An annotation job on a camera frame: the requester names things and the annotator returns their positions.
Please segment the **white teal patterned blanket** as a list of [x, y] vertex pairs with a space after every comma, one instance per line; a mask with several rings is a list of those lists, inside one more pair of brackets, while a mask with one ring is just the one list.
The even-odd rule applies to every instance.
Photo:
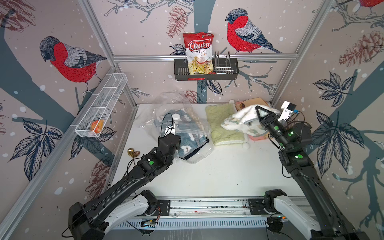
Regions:
[[275, 113], [277, 116], [281, 115], [279, 110], [270, 108], [269, 106], [251, 105], [226, 118], [221, 123], [221, 127], [228, 131], [239, 131], [253, 137], [265, 135], [267, 131], [261, 126], [259, 122], [255, 109], [256, 106], [261, 106]]

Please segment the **clear plastic vacuum bag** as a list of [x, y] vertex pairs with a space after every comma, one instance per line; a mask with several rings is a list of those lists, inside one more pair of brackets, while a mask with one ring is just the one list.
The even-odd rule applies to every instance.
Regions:
[[168, 121], [175, 122], [175, 135], [181, 137], [180, 160], [196, 164], [214, 151], [209, 123], [200, 118], [183, 92], [161, 93], [138, 115], [136, 126], [156, 140], [165, 137]]

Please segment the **light green fluffy blanket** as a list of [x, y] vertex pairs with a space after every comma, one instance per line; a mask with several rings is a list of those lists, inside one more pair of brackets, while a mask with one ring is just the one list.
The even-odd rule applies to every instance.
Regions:
[[211, 140], [215, 147], [242, 145], [247, 142], [246, 135], [237, 130], [225, 128], [225, 120], [236, 113], [234, 102], [209, 105], [205, 108], [207, 121], [211, 127]]

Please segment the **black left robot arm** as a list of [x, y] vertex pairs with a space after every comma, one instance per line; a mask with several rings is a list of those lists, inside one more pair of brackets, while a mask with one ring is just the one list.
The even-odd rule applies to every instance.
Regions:
[[168, 134], [158, 138], [158, 146], [143, 155], [120, 181], [99, 197], [85, 203], [77, 202], [69, 209], [68, 229], [75, 240], [101, 240], [125, 220], [160, 213], [158, 200], [149, 191], [142, 191], [132, 200], [128, 197], [166, 171], [181, 148], [181, 137]]

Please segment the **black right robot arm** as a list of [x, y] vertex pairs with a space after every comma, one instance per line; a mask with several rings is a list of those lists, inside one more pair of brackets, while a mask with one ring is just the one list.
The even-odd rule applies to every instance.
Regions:
[[265, 193], [266, 212], [284, 215], [307, 240], [367, 240], [368, 235], [356, 230], [335, 205], [304, 151], [312, 143], [310, 124], [301, 121], [291, 128], [285, 127], [274, 112], [261, 106], [256, 106], [255, 110], [261, 126], [276, 140], [273, 144], [279, 149], [279, 159], [288, 172], [287, 177], [299, 185], [316, 217], [310, 217], [282, 190]]

